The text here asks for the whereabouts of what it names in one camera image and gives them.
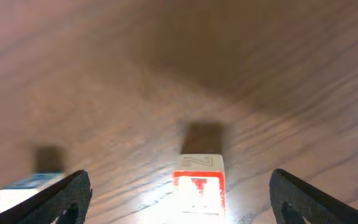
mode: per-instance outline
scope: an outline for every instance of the wooden floor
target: wooden floor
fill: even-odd
[[[358,1],[0,0],[0,187],[85,169],[87,223],[159,224],[219,147],[231,223],[278,167],[358,209]]]

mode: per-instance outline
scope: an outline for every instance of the wooden surface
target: wooden surface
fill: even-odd
[[[61,162],[87,223],[161,223],[184,142],[231,223],[274,223],[278,167],[358,209],[358,1],[0,0],[0,187]]]

